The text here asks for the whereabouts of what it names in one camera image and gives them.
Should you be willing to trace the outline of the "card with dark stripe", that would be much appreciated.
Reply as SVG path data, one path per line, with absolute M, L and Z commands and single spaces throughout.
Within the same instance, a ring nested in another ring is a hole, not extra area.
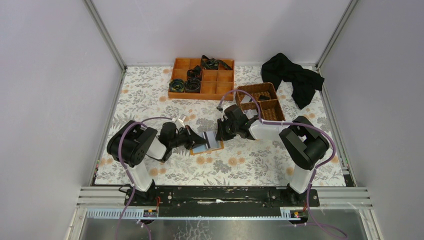
M 203 137 L 206 140 L 207 149 L 217 149 L 220 146 L 220 144 L 216 140 L 215 131 L 205 131 L 203 132 Z

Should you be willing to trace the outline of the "brown wicker basket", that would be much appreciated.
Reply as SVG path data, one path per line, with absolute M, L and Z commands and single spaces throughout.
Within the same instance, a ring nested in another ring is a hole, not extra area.
M 285 121 L 281 104 L 279 102 L 274 85 L 269 82 L 243 85 L 237 88 L 243 92 L 237 91 L 235 94 L 236 104 L 248 116 L 248 118 L 257 117 L 257 106 L 252 98 L 244 92 L 250 94 L 260 107 L 260 115 L 267 121 Z

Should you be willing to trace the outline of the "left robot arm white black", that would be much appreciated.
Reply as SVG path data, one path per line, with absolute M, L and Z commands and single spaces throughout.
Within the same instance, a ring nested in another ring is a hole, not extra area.
M 207 142 L 188 125 L 178 128 L 176 122 L 168 121 L 158 131 L 130 120 L 109 140 L 106 151 L 123 166 L 130 185 L 139 192 L 147 192 L 154 180 L 144 163 L 146 156 L 166 162 L 175 148 L 183 146 L 191 150 Z

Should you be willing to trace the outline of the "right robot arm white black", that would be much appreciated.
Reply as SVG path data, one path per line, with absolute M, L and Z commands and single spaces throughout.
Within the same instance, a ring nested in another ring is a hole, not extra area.
M 263 120 L 258 116 L 248 118 L 236 104 L 219 105 L 222 113 L 217 120 L 218 141 L 228 141 L 235 136 L 249 140 L 270 140 L 283 143 L 295 164 L 288 187 L 305 193 L 311 186 L 319 160 L 335 144 L 321 129 L 314 127 L 304 116 L 292 122 Z

